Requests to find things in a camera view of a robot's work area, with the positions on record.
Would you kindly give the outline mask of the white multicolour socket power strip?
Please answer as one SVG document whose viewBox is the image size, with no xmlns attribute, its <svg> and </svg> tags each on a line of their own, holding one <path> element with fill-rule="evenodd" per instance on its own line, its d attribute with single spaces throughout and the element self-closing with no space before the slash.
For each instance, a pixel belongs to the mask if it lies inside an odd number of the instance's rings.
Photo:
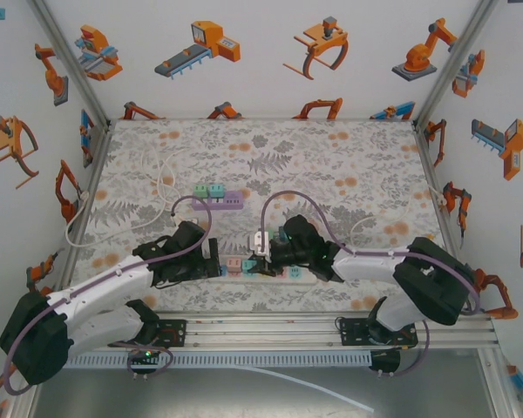
<svg viewBox="0 0 523 418">
<path fill-rule="evenodd" d="M 240 275 L 229 277 L 226 266 L 221 266 L 222 276 L 218 278 L 208 278 L 206 282 L 213 284 L 233 284 L 233 285 L 260 285 L 260 286 L 303 286 L 310 287 L 317 283 L 316 276 L 305 268 L 302 268 L 302 277 L 299 280 L 291 280 L 288 276 L 288 267 L 283 272 L 273 276 L 263 276 L 256 274 L 254 277 Z"/>
</svg>

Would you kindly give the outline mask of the purple power strip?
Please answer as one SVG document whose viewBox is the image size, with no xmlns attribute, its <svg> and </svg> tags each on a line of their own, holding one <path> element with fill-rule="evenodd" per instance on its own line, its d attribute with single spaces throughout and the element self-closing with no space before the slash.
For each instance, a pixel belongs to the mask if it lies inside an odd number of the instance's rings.
<svg viewBox="0 0 523 418">
<path fill-rule="evenodd" d="M 210 211 L 233 211 L 241 210 L 244 206 L 243 193 L 242 191 L 226 191 L 223 199 L 203 199 L 205 205 L 203 205 L 197 199 L 194 199 L 191 203 L 191 207 L 195 211 L 204 211 L 208 208 Z"/>
</svg>

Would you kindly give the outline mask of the black controller box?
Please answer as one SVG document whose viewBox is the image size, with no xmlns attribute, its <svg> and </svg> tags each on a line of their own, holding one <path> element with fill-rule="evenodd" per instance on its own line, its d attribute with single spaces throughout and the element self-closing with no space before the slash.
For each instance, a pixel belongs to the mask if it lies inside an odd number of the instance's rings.
<svg viewBox="0 0 523 418">
<path fill-rule="evenodd" d="M 378 373 L 395 373 L 401 363 L 401 354 L 398 349 L 373 350 L 370 352 L 370 370 Z"/>
<path fill-rule="evenodd" d="M 127 357 L 127 366 L 136 374 L 150 374 L 157 370 L 160 353 L 157 351 L 139 351 L 133 349 Z"/>
</svg>

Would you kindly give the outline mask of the thin white tube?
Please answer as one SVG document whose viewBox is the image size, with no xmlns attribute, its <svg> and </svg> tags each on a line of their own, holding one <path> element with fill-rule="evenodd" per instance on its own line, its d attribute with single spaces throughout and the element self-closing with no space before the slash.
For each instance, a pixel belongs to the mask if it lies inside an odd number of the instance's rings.
<svg viewBox="0 0 523 418">
<path fill-rule="evenodd" d="M 326 394 L 328 396 L 331 396 L 331 397 L 333 397 L 333 398 L 335 398 L 335 399 L 337 399 L 339 401 L 343 401 L 345 403 L 350 404 L 352 407 L 362 409 L 363 411 L 365 411 L 367 413 L 373 414 L 374 411 L 375 411 L 374 408 L 369 407 L 369 406 L 367 406 L 365 404 L 362 404 L 359 401 L 355 401 L 355 400 L 353 400 L 353 399 L 351 399 L 351 398 L 349 398 L 347 396 L 339 394 L 339 393 L 337 393 L 337 392 L 335 392 L 333 390 L 330 390 L 328 388 L 319 386 L 319 385 L 317 385 L 315 383 L 312 383 L 312 382 L 308 382 L 308 381 L 304 381 L 304 380 L 301 380 L 301 379 L 297 379 L 295 377 L 292 377 L 292 376 L 289 376 L 289 375 L 286 375 L 286 374 L 278 373 L 278 372 L 267 370 L 267 369 L 256 368 L 256 367 L 231 366 L 231 367 L 228 367 L 228 368 L 229 369 L 233 369 L 233 370 L 240 370 L 240 371 L 245 371 L 245 372 L 249 372 L 249 373 L 254 373 L 254 374 L 263 374 L 263 375 L 275 377 L 277 379 L 281 379 L 281 380 L 284 380 L 284 381 L 289 381 L 289 382 L 295 383 L 297 385 L 303 386 L 305 388 L 310 388 L 310 389 L 313 389 L 315 391 L 318 391 L 318 392 L 321 392 L 323 394 Z"/>
</svg>

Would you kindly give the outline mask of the wide aluminium mounting rail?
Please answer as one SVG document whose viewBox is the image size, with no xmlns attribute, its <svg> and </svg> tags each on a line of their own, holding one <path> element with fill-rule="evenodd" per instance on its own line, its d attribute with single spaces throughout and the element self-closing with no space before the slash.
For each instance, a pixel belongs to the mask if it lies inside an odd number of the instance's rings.
<svg viewBox="0 0 523 418">
<path fill-rule="evenodd" d="M 162 320 L 185 320 L 189 351 L 341 350 L 336 318 L 362 319 L 366 312 L 185 313 L 160 312 Z M 427 322 L 431 348 L 491 348 L 499 345 L 492 320 L 462 317 L 453 326 Z"/>
</svg>

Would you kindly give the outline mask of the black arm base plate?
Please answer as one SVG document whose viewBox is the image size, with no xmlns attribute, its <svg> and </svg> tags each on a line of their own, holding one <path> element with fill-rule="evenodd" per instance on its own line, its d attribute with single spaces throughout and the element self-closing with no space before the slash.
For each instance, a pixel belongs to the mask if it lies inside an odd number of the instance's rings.
<svg viewBox="0 0 523 418">
<path fill-rule="evenodd" d="M 367 318 L 337 317 L 335 326 L 345 347 L 415 347 L 418 344 L 413 324 L 391 331 Z"/>
<path fill-rule="evenodd" d="M 187 321 L 180 319 L 160 320 L 158 322 L 156 347 L 184 347 L 187 335 Z"/>
</svg>

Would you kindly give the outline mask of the aluminium frame side rail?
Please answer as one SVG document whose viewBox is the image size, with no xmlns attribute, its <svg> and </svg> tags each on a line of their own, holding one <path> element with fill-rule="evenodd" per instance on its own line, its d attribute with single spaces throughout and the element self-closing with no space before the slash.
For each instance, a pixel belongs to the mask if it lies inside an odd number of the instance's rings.
<svg viewBox="0 0 523 418">
<path fill-rule="evenodd" d="M 96 148 L 96 156 L 93 161 L 93 168 L 91 171 L 90 181 L 87 187 L 88 192 L 90 193 L 90 198 L 85 204 L 85 208 L 77 219 L 76 225 L 73 228 L 72 238 L 74 242 L 78 245 L 83 243 L 85 236 L 85 230 L 87 227 L 88 219 L 92 209 L 92 203 L 94 200 L 94 193 L 98 189 L 98 183 L 100 180 L 101 172 L 105 163 L 105 158 L 108 153 L 108 146 L 110 144 L 112 136 L 112 129 L 107 128 L 98 138 L 98 146 Z M 78 261 L 78 253 L 80 248 L 71 246 L 65 262 L 65 267 L 62 272 L 62 275 L 59 279 L 59 286 L 66 287 L 71 284 L 72 275 L 75 269 L 75 266 Z"/>
<path fill-rule="evenodd" d="M 421 164 L 423 166 L 427 185 L 431 185 L 437 191 L 442 192 L 443 186 L 438 180 L 438 175 L 436 174 L 433 162 L 431 161 L 430 153 L 428 151 L 428 146 L 423 131 L 414 126 L 414 132 L 416 144 L 418 147 L 418 153 L 421 160 Z M 457 238 L 452 231 L 452 219 L 450 218 L 450 215 L 444 207 L 438 206 L 435 196 L 432 193 L 431 195 L 445 250 L 451 256 L 457 258 L 462 263 L 465 263 L 465 257 L 462 255 L 461 250 L 459 248 L 460 238 Z"/>
</svg>

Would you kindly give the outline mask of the aluminium frame post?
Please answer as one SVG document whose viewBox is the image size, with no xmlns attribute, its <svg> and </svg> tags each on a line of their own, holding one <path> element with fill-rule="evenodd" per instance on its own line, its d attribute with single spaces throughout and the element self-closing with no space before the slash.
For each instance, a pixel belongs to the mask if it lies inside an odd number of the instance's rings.
<svg viewBox="0 0 523 418">
<path fill-rule="evenodd" d="M 492 418 L 521 418 L 520 403 L 499 348 L 478 350 Z"/>
<path fill-rule="evenodd" d="M 71 50 L 68 39 L 62 28 L 53 16 L 51 9 L 45 0 L 25 0 L 31 8 L 31 12 L 38 20 L 39 25 L 48 37 L 53 50 L 57 53 L 60 61 L 65 66 L 69 77 L 77 87 L 79 94 L 88 106 L 94 121 L 104 130 L 108 131 L 110 119 L 106 115 L 98 96 L 90 85 L 87 76 L 78 64 L 75 53 Z"/>
<path fill-rule="evenodd" d="M 40 387 L 33 386 L 26 393 L 9 396 L 2 418 L 34 418 Z"/>
<path fill-rule="evenodd" d="M 432 113 L 436 110 L 441 99 L 446 94 L 463 60 L 470 53 L 474 42 L 479 37 L 480 32 L 499 5 L 499 2 L 500 0 L 479 0 L 477 3 L 458 41 L 450 52 L 450 56 L 443 69 L 440 71 L 436 82 L 432 86 L 430 94 L 422 105 L 415 121 L 416 131 L 422 131 L 427 126 Z"/>
</svg>

